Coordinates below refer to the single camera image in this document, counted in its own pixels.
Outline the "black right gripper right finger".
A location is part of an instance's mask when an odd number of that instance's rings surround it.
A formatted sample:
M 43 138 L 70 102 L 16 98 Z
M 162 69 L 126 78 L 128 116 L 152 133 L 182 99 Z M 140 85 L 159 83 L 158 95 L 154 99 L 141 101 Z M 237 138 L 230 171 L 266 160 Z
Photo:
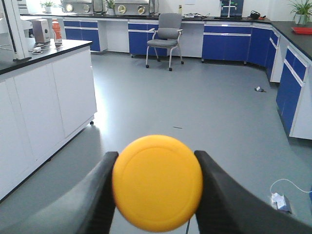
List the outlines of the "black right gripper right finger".
M 207 152 L 196 150 L 203 193 L 195 213 L 201 234 L 310 234 L 310 225 L 275 210 L 229 176 Z

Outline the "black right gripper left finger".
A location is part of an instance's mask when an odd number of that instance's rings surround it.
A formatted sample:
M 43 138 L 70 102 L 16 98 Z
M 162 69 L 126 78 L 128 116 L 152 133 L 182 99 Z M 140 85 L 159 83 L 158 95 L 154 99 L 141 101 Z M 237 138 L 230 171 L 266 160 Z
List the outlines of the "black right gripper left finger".
M 70 191 L 1 233 L 108 234 L 116 207 L 112 170 L 117 157 L 118 152 L 106 152 L 103 159 Z

